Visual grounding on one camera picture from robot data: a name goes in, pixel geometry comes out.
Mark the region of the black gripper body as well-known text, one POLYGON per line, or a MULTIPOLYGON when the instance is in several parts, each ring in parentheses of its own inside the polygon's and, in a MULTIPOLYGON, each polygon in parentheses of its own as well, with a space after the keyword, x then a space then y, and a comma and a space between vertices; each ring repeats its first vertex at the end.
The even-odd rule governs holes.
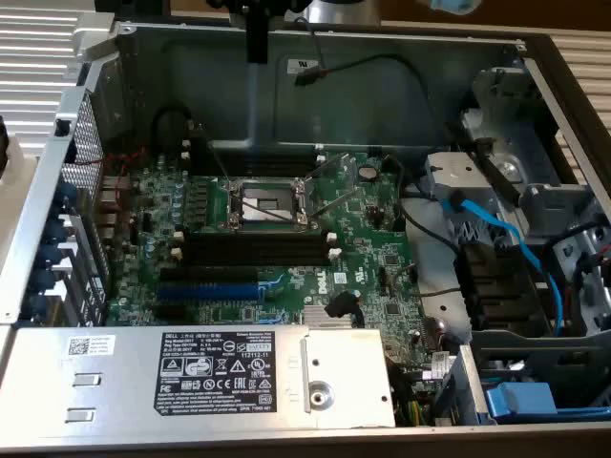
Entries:
POLYGON ((229 11, 242 11, 243 7, 250 10, 286 11, 286 1, 278 0, 206 0, 206 3, 214 9, 226 8, 229 11))

